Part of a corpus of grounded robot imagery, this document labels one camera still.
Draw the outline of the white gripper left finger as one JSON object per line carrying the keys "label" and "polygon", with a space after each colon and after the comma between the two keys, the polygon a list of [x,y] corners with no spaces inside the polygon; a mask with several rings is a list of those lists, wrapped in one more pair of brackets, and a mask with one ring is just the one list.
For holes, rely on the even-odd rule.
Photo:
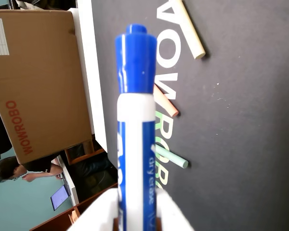
{"label": "white gripper left finger", "polygon": [[70,231],[117,231],[118,189],[111,188],[102,193],[80,215]]}

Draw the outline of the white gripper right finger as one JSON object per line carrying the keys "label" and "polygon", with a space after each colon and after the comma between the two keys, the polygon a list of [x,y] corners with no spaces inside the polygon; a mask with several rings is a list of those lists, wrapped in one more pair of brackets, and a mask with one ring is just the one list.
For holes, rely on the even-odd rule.
{"label": "white gripper right finger", "polygon": [[157,217],[162,231],[194,231],[181,209],[166,191],[156,191]]}

